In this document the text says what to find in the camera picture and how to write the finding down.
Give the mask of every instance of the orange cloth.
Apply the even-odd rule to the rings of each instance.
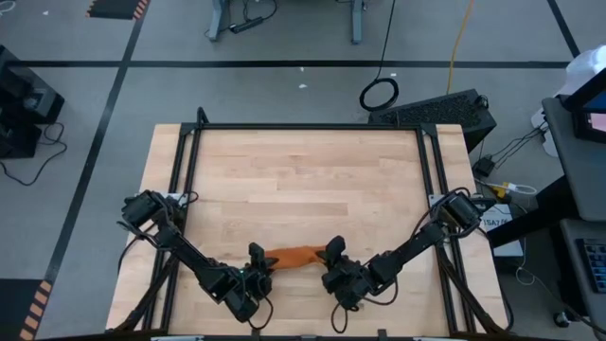
[[[324,263],[316,252],[324,251],[326,246],[300,246],[265,251],[265,258],[277,259],[272,269],[295,269],[311,263]]]

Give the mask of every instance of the orange and black caution tape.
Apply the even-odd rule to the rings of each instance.
[[[137,20],[149,3],[150,0],[93,0],[86,17]]]
[[[34,336],[36,336],[36,331],[38,331],[40,321],[45,313],[46,303],[48,302],[52,288],[53,286],[46,280],[40,282],[40,286],[36,290],[33,301],[29,306],[29,313],[27,313],[23,328],[19,333],[21,340],[33,340]]]

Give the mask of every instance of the wooden table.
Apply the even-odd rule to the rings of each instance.
[[[157,125],[141,189],[166,191],[178,140],[178,125]],[[475,188],[459,126],[438,126],[438,138],[450,188]],[[429,139],[427,151],[437,188]],[[185,181],[187,152],[181,172]],[[204,131],[186,237],[202,252],[230,265],[243,265],[247,245],[266,250],[326,244],[342,235],[347,253],[365,261],[409,238],[427,210],[414,132],[406,131]],[[502,327],[507,318],[487,240],[472,233],[461,240],[469,287]],[[138,242],[122,264],[107,327],[119,324],[141,298],[152,273],[155,250]],[[336,304],[322,286],[323,266],[277,272],[269,295],[276,310],[266,335],[335,335],[330,313]],[[179,278],[169,332],[173,334],[250,334],[222,305],[200,289],[185,266]],[[448,328],[438,279],[436,254],[422,253],[399,275],[400,295],[388,306],[362,303],[349,314],[345,335],[372,336],[387,329],[393,336],[444,336]],[[460,299],[453,286],[460,330]],[[388,289],[379,300],[393,295]],[[164,295],[159,295],[160,312]],[[266,303],[253,318],[262,324]],[[155,314],[154,327],[159,326]],[[342,326],[343,313],[336,325]]]

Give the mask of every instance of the computer monitor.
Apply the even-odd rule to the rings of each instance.
[[[606,68],[566,98],[577,138],[606,143]]]

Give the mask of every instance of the desk leg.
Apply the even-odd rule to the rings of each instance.
[[[568,180],[563,176],[537,194],[539,208],[489,231],[493,247],[517,241],[526,234],[579,216]]]
[[[229,6],[228,2],[229,0],[212,0],[212,21],[208,28],[208,39],[211,42],[216,42],[219,37],[223,12],[226,6]]]
[[[362,10],[364,7],[363,0],[351,1],[351,43],[357,45],[362,42]]]

